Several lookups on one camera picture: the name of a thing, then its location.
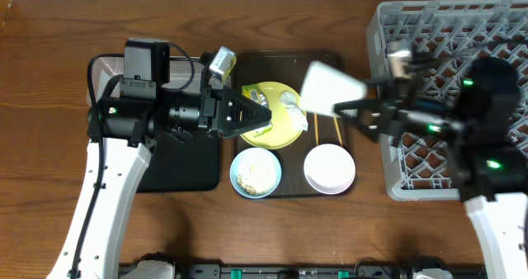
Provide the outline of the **green snack wrapper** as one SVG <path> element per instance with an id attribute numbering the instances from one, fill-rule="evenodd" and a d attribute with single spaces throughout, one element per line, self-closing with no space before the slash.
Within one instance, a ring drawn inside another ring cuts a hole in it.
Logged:
<path id="1" fill-rule="evenodd" d="M 258 103 L 261 106 L 264 106 L 266 109 L 270 109 L 269 101 L 265 93 L 261 90 L 258 84 L 242 86 L 242 94 L 245 97 L 248 97 L 249 99 L 251 99 L 253 102 Z M 253 138 L 256 138 L 258 136 L 264 135 L 265 133 L 271 131 L 272 128 L 273 128 L 273 124 L 271 123 L 271 121 L 268 121 L 265 126 L 252 130 L 251 135 Z"/>

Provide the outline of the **wooden chopstick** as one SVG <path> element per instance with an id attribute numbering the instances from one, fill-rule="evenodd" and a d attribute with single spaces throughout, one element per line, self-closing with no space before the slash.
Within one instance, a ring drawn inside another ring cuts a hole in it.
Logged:
<path id="1" fill-rule="evenodd" d="M 337 133 L 337 139 L 339 141 L 340 146 L 343 147 L 343 140 L 342 140 L 342 135 L 341 135 L 341 130 L 340 130 L 338 119 L 336 117 L 333 117 L 333 122 L 334 122 L 335 130 Z"/>
<path id="2" fill-rule="evenodd" d="M 314 125 L 314 136 L 315 136 L 315 142 L 316 146 L 319 145 L 319 134 L 318 134 L 318 115 L 313 114 L 313 125 Z"/>

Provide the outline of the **white tissue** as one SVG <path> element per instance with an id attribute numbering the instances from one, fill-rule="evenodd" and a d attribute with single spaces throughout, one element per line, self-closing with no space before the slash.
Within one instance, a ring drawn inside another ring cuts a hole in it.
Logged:
<path id="1" fill-rule="evenodd" d="M 285 106 L 292 127 L 297 131 L 306 131 L 309 123 L 303 111 L 300 109 L 297 96 L 294 92 L 284 91 L 280 95 L 280 102 Z"/>

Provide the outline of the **light blue bowl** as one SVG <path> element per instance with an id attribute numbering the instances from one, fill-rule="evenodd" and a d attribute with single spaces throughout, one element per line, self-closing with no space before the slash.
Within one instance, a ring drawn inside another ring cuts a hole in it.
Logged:
<path id="1" fill-rule="evenodd" d="M 249 148 L 233 159 L 229 176 L 239 195 L 249 199 L 265 198 L 279 186 L 281 164 L 271 151 Z"/>

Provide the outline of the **pink bowl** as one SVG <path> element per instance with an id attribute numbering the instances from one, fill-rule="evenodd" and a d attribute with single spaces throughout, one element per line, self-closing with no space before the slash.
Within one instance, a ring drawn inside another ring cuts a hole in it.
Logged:
<path id="1" fill-rule="evenodd" d="M 353 157 L 336 144 L 321 144 L 311 149 L 305 157 L 303 170 L 306 182 L 325 195 L 346 191 L 356 177 Z"/>

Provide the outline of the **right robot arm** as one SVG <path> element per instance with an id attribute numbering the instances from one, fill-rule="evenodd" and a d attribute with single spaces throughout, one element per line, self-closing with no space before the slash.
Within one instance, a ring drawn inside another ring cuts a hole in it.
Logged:
<path id="1" fill-rule="evenodd" d="M 490 278 L 527 276 L 527 159 L 508 135 L 522 96 L 517 77 L 506 60 L 485 57 L 472 63 L 452 106 L 418 97 L 411 80 L 387 77 L 377 81 L 382 97 L 333 107 L 373 141 L 409 133 L 445 142 L 448 173 Z M 398 94 L 402 86 L 407 96 Z"/>

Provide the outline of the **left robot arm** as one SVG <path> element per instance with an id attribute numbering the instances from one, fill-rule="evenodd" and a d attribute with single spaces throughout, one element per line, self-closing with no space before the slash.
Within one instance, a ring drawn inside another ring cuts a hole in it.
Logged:
<path id="1" fill-rule="evenodd" d="M 264 126 L 271 112 L 231 87 L 236 54 L 217 52 L 178 57 L 192 67 L 186 85 L 169 87 L 172 50 L 167 40 L 131 38 L 122 54 L 124 71 L 105 84 L 87 84 L 87 166 L 82 190 L 53 278 L 116 278 L 131 206 L 152 162 L 170 143 L 190 144 L 197 135 L 229 138 Z M 194 67 L 202 65 L 202 70 Z"/>

